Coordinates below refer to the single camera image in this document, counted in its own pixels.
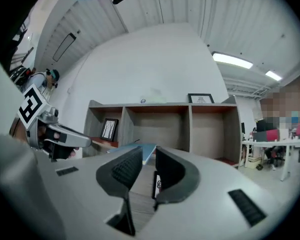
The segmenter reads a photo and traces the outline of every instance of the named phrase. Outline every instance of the white ceiling panel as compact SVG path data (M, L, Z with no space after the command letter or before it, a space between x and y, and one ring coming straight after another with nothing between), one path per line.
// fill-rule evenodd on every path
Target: white ceiling panel
M110 0L75 0L51 34L45 34L49 41L42 42L47 45L38 68L66 70L85 53L118 35L162 23L184 22L211 52L253 63L249 70L218 64L222 76L240 84L234 86L233 81L227 81L227 88L234 92L241 88L242 93L249 94L247 97L257 99L278 85L265 76L267 71L274 71L284 80L300 64L300 23L284 0L124 0L118 5ZM58 62L53 62L54 53L68 33L77 39ZM245 83L256 86L243 89Z

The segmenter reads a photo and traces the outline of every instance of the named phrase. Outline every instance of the blue folder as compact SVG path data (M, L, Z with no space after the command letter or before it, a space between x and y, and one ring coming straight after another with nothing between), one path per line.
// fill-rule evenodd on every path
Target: blue folder
M152 144L152 143L147 143L147 144L131 143L131 144L121 146L118 148L109 149L107 152L111 153L111 152L115 152L115 151L126 149L126 148L142 147L142 164L146 165L148 160L151 157L151 154L155 151L156 146L157 146L156 144Z

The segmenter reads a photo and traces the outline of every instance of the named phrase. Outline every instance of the wooden floor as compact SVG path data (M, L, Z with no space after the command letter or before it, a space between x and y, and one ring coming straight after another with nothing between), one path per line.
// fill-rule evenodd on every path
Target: wooden floor
M155 200L152 199L156 159L151 157L129 192L130 207L135 231L139 232L155 214Z

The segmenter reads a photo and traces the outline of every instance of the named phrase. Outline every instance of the ceiling light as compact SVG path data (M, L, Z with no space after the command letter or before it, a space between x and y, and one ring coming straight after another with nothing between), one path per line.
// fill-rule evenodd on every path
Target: ceiling light
M233 57L224 53L220 53L220 52L212 53L212 57L216 62L228 63L246 69L250 69L253 66L253 64L249 61L243 60L241 58Z
M62 41L56 52L54 53L52 59L57 62L60 60L61 56L65 53L65 51L69 48L69 46L76 40L74 34L68 34L65 39Z
M265 73L266 76L273 78L274 80L280 81L282 79L281 76L278 76L277 74L273 73L272 71L268 71Z

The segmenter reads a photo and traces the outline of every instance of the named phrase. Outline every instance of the framed picture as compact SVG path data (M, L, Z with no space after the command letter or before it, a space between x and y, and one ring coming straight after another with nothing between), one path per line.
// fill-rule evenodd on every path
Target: framed picture
M188 93L190 103L215 103L210 93Z
M153 174L153 185L152 185L152 199L156 199L157 195L161 192L161 179L158 172L155 171Z
M115 137L116 127L118 122L119 122L118 119L106 118L102 126L100 138L112 142Z

